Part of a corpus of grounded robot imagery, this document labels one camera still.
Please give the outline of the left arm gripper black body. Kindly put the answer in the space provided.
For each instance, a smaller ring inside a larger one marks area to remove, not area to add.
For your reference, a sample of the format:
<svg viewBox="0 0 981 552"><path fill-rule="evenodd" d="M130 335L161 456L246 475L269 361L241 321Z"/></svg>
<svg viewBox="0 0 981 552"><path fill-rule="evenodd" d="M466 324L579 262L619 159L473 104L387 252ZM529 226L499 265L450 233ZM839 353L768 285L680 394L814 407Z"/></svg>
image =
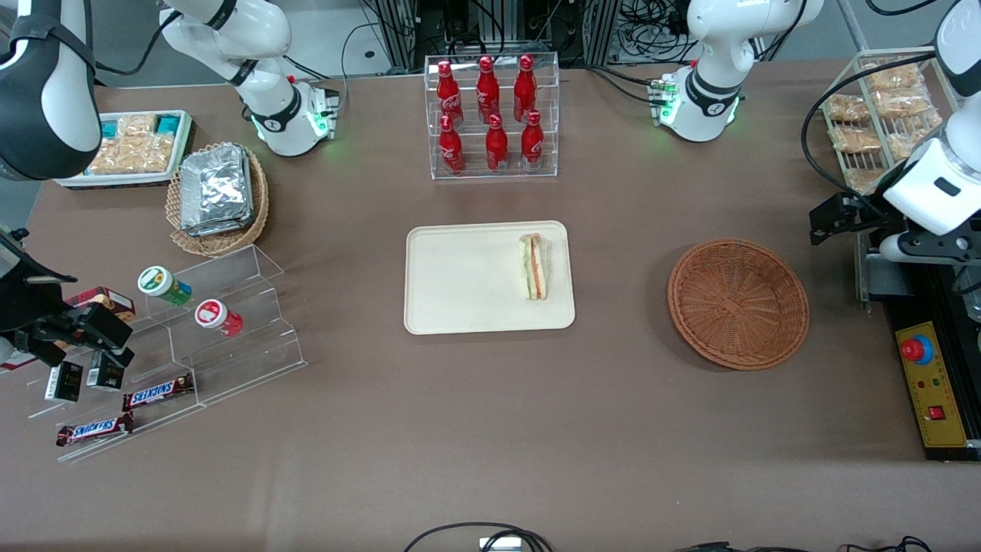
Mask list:
<svg viewBox="0 0 981 552"><path fill-rule="evenodd" d="M838 192L832 198L836 209L832 228L837 232L894 227L894 207L880 193L860 196L853 192Z"/></svg>

